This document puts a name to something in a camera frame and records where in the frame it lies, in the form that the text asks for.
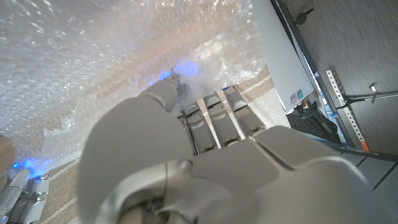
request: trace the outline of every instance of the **bubble wrap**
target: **bubble wrap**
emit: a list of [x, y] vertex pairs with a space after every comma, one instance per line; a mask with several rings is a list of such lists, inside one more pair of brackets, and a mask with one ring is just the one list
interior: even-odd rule
[[187, 89], [178, 109], [255, 77], [265, 61], [251, 8], [248, 0], [0, 1], [0, 134], [18, 161], [49, 170], [79, 157], [105, 112], [171, 68]]

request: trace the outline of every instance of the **robotic hand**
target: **robotic hand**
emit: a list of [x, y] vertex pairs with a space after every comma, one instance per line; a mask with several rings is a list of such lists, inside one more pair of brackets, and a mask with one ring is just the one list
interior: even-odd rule
[[49, 175], [30, 179], [31, 171], [14, 164], [0, 195], [0, 223], [37, 223], [49, 192]]
[[80, 161], [83, 223], [392, 223], [366, 179], [336, 152], [265, 125], [239, 91], [178, 115], [172, 75], [115, 106]]

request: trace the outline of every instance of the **floor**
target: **floor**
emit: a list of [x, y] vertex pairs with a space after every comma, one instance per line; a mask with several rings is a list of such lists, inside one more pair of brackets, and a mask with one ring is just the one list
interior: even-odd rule
[[[398, 90], [398, 1], [283, 2], [293, 18], [314, 8], [298, 29], [324, 80], [326, 71], [334, 67], [346, 95], [371, 94], [371, 83], [376, 83], [378, 92]], [[371, 151], [398, 154], [397, 105], [398, 97], [351, 106]]]
[[398, 167], [391, 161], [342, 153], [341, 157], [352, 162], [367, 178], [380, 201], [392, 210], [398, 221]]
[[8, 138], [0, 136], [0, 176], [14, 162], [14, 148]]

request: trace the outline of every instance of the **blue light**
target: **blue light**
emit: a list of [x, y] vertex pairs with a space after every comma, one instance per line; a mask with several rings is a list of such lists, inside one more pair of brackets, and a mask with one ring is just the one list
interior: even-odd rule
[[172, 75], [171, 71], [162, 72], [162, 73], [160, 73], [159, 80], [163, 80], [163, 79], [165, 79], [165, 78], [167, 78], [167, 77], [169, 77], [171, 75]]
[[0, 220], [0, 223], [5, 223], [6, 221], [8, 221], [8, 216], [3, 217], [3, 218]]
[[52, 160], [37, 160], [34, 158], [27, 158], [23, 161], [18, 161], [12, 165], [13, 168], [29, 169], [30, 179], [43, 175], [47, 171], [47, 166], [52, 163]]
[[178, 65], [174, 66], [174, 72], [183, 76], [199, 75], [199, 66], [192, 61], [180, 62]]

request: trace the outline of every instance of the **metal bracket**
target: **metal bracket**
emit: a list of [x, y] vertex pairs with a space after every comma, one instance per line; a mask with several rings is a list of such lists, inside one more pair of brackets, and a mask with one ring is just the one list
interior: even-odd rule
[[197, 153], [203, 153], [217, 148], [216, 140], [210, 131], [210, 127], [205, 121], [205, 117], [200, 110], [198, 103], [194, 103], [183, 110], [191, 130], [193, 140], [197, 147]]
[[372, 83], [372, 85], [369, 86], [369, 89], [373, 91], [373, 98], [372, 98], [372, 103], [376, 100], [377, 96], [377, 90], [376, 87], [374, 86], [375, 83]]
[[[328, 80], [331, 84], [331, 87], [333, 88], [334, 93], [337, 96], [338, 101], [340, 102], [340, 104], [343, 106], [345, 105], [346, 101], [343, 98], [343, 94], [341, 94], [341, 91], [336, 83], [335, 77], [333, 75], [333, 72], [331, 70], [326, 71], [326, 74], [328, 75]], [[356, 134], [356, 137], [358, 137], [358, 140], [361, 142], [362, 148], [364, 151], [369, 152], [369, 147], [368, 144], [365, 141], [365, 138], [362, 135], [361, 130], [359, 129], [359, 126], [355, 120], [354, 114], [349, 110], [348, 107], [345, 107], [344, 109], [345, 114], [348, 117], [349, 123], [350, 125], [353, 127], [354, 132]]]
[[235, 86], [227, 88], [224, 93], [235, 115], [236, 121], [246, 138], [254, 137], [266, 129], [264, 123], [245, 102]]
[[194, 156], [198, 155], [199, 151], [197, 149], [195, 141], [193, 140], [193, 134], [191, 132], [191, 129], [189, 128], [189, 124], [188, 124], [188, 121], [187, 121], [184, 111], [179, 112], [177, 119], [181, 122], [182, 128], [184, 129], [185, 133], [187, 134], [187, 136], [189, 138], [189, 141], [190, 141], [191, 147], [192, 147], [192, 151], [193, 151], [193, 155]]
[[203, 98], [210, 115], [211, 122], [216, 132], [221, 147], [227, 147], [241, 140], [238, 131], [235, 128], [228, 112], [217, 95], [214, 92]]

